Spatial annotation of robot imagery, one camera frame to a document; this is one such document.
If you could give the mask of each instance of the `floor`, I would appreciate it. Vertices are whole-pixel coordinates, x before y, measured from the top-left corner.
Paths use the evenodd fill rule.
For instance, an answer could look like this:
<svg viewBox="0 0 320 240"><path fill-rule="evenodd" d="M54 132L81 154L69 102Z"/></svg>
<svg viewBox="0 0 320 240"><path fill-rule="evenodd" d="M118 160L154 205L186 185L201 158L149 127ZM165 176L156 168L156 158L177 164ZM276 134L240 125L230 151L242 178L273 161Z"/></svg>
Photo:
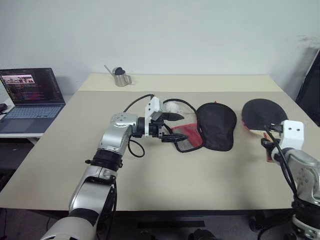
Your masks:
<svg viewBox="0 0 320 240"><path fill-rule="evenodd" d="M33 145L26 142L0 141L0 168L17 169ZM6 235L7 240L37 240L46 232L48 217L23 209L8 209ZM50 219L48 226L57 220ZM148 230L158 240L187 240L188 235L197 227L138 228L138 223L157 221L204 221L205 227L219 240L255 240L257 233L249 228L246 216L188 216L188 217L116 217L112 228L112 240L134 240L142 231ZM5 210L0 208L0 238L5 227ZM267 231L262 240L283 240L284 234L290 233L288 225L281 225Z"/></svg>

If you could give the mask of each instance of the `laptop screen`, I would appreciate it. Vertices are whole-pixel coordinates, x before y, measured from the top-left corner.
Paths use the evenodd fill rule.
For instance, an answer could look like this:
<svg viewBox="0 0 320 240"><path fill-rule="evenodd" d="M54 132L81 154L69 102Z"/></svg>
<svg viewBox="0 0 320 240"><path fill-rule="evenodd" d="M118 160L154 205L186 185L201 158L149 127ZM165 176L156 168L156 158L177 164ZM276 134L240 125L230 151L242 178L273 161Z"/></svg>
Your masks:
<svg viewBox="0 0 320 240"><path fill-rule="evenodd" d="M4 69L0 80L16 106L65 103L51 68Z"/></svg>

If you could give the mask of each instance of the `white wall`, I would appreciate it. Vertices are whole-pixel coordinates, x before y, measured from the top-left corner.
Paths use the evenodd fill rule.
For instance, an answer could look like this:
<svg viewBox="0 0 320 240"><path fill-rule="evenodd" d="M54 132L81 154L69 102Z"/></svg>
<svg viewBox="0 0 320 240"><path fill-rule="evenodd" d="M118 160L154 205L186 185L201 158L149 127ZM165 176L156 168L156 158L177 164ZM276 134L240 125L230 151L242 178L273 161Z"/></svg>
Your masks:
<svg viewBox="0 0 320 240"><path fill-rule="evenodd" d="M103 64L270 74L294 98L319 25L319 0L0 0L0 68L52 67L65 94Z"/></svg>

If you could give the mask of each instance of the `black oval pad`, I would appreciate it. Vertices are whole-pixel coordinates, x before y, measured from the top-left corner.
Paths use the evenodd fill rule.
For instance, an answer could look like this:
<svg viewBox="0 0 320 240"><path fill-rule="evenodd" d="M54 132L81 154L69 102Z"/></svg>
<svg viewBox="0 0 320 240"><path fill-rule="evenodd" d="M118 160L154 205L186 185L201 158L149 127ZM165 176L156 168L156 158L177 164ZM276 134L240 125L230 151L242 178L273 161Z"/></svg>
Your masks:
<svg viewBox="0 0 320 240"><path fill-rule="evenodd" d="M198 108L203 146L215 151L229 151L234 145L234 129L237 124L235 112L221 103L206 103Z"/></svg>
<svg viewBox="0 0 320 240"><path fill-rule="evenodd" d="M280 124L287 120L286 112L273 101L267 99L253 99L242 108L242 121L249 130L264 130L264 126Z"/></svg>

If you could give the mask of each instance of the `metal pitcher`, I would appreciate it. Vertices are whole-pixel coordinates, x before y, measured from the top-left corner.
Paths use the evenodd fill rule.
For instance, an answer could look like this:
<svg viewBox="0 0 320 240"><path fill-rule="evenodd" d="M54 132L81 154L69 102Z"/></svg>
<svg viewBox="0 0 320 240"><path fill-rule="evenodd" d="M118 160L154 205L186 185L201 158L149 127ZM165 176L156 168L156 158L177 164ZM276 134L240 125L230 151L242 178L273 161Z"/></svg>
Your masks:
<svg viewBox="0 0 320 240"><path fill-rule="evenodd" d="M122 67L115 67L112 72L110 69L104 65L104 67L108 70L108 72L113 76L114 83L118 87L124 87L128 84L132 84L131 76L126 74L126 71L122 69Z"/></svg>

